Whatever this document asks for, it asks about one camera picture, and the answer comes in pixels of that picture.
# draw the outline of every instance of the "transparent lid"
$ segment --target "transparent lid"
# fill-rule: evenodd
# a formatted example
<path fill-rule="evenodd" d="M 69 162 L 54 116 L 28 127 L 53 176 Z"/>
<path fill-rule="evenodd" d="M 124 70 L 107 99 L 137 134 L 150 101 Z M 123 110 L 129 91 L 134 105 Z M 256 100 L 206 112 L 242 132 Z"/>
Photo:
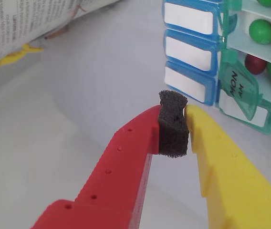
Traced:
<path fill-rule="evenodd" d="M 237 59 L 235 50 L 223 50 L 221 88 L 234 98 L 248 120 L 252 120 L 262 99 L 254 76 Z"/>

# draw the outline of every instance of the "pill organizer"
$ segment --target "pill organizer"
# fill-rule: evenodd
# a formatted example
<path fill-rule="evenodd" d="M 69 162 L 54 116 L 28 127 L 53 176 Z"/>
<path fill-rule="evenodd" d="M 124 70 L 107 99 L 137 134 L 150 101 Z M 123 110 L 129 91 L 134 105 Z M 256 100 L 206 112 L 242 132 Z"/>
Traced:
<path fill-rule="evenodd" d="M 271 76 L 245 67 L 248 54 L 271 63 L 271 43 L 249 34 L 257 19 L 271 25 L 271 7 L 257 0 L 164 0 L 163 17 L 166 84 L 271 134 Z"/>

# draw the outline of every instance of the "black foam sponge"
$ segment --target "black foam sponge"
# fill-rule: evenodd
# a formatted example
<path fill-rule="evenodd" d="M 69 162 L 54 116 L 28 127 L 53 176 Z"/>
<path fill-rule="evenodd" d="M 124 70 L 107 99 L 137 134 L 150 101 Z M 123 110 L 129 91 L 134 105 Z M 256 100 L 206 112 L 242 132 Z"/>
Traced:
<path fill-rule="evenodd" d="M 161 91 L 159 154 L 180 157 L 187 154 L 188 126 L 183 109 L 188 99 L 175 91 Z"/>

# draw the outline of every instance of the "newspaper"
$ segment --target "newspaper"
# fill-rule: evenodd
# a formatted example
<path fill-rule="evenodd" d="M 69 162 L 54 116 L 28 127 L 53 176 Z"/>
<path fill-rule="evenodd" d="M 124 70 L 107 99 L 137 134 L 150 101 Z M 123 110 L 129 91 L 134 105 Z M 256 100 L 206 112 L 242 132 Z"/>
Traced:
<path fill-rule="evenodd" d="M 0 59 L 41 35 L 118 0 L 0 0 Z"/>

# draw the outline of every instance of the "red candy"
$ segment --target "red candy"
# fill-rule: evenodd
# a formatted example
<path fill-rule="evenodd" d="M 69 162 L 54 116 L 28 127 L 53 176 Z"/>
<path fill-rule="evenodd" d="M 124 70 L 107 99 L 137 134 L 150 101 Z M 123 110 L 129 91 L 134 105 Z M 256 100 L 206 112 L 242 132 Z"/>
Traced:
<path fill-rule="evenodd" d="M 267 62 L 252 55 L 247 55 L 245 66 L 253 75 L 261 74 L 266 68 Z"/>

